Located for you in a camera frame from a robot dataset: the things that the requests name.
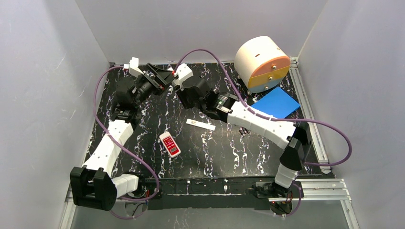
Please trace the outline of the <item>white remote battery cover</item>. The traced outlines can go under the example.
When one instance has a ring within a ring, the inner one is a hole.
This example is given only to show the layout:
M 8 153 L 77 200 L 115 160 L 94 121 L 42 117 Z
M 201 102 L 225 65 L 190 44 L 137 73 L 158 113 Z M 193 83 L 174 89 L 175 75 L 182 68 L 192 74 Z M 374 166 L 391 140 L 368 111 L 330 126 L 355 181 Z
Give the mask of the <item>white remote battery cover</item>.
M 199 128 L 203 128 L 206 130 L 210 130 L 210 131 L 214 131 L 216 129 L 216 126 L 214 126 L 212 124 L 203 123 L 203 122 L 199 122 L 199 121 L 192 120 L 192 119 L 187 119 L 186 124 L 192 125 L 195 127 L 199 127 Z

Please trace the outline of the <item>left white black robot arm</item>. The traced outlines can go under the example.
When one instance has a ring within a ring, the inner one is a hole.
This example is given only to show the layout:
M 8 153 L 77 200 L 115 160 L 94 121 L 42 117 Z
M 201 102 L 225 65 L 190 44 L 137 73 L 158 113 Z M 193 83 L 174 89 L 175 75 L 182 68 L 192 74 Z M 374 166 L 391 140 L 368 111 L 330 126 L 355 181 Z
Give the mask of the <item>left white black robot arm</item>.
M 152 94 L 161 95 L 177 78 L 172 68 L 167 70 L 147 63 L 153 74 L 149 76 L 138 66 L 124 64 L 121 69 L 128 71 L 130 77 L 117 80 L 115 86 L 116 103 L 110 113 L 108 128 L 102 126 L 105 135 L 93 154 L 81 167 L 70 172 L 73 202 L 77 206 L 110 211 L 118 198 L 128 193 L 141 193 L 141 198 L 128 198 L 133 202 L 147 202 L 160 193 L 157 174 L 139 156 L 124 147 L 142 119 L 140 105 Z M 119 154 L 124 151 L 139 161 L 155 178 L 156 185 L 148 187 L 143 175 L 127 172 L 112 177 L 112 170 Z

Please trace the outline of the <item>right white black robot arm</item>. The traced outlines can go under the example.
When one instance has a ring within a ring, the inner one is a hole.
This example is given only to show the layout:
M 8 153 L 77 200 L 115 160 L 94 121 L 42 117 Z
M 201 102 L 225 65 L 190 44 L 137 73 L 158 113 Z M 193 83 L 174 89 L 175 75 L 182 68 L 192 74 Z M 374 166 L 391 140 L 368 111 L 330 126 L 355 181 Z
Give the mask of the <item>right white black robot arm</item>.
M 213 120 L 254 132 L 283 150 L 274 180 L 270 183 L 258 182 L 252 185 L 251 190 L 256 198 L 285 198 L 285 201 L 270 204 L 275 215 L 287 217 L 295 213 L 298 208 L 292 206 L 294 193 L 291 188 L 297 189 L 298 198 L 303 197 L 295 180 L 312 146 L 308 124 L 266 117 L 263 112 L 243 105 L 235 95 L 216 92 L 200 77 L 175 80 L 173 87 L 185 109 L 196 107 Z

